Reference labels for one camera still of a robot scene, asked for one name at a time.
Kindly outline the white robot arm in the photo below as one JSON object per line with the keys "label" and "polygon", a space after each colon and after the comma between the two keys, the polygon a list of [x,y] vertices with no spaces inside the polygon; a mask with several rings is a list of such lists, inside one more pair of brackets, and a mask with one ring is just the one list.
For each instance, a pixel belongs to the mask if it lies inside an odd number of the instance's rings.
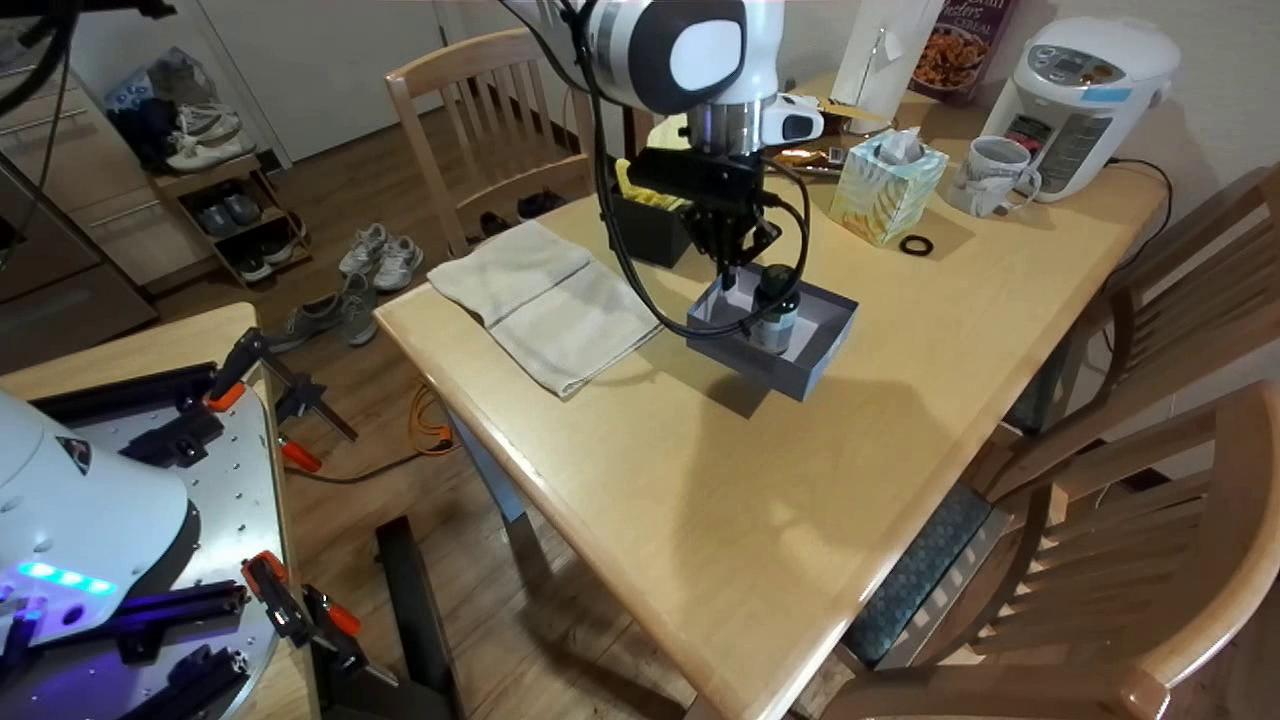
{"label": "white robot arm", "polygon": [[[638,151],[642,189],[688,200],[718,275],[762,252],[762,151],[810,141],[814,108],[775,80],[784,0],[505,0],[552,67],[593,99],[685,112],[688,151]],[[219,437],[213,402],[242,375],[227,357],[205,396],[124,451],[102,451],[28,400],[0,402],[4,637],[54,645],[119,615],[197,516],[179,462]]]}

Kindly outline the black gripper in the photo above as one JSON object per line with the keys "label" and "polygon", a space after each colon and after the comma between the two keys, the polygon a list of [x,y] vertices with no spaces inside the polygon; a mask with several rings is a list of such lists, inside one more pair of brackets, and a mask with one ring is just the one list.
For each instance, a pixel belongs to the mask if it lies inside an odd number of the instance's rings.
{"label": "black gripper", "polygon": [[718,269],[718,294],[751,308],[751,261],[771,242],[762,227],[762,164],[716,151],[642,149],[626,178],[688,200],[685,227]]}

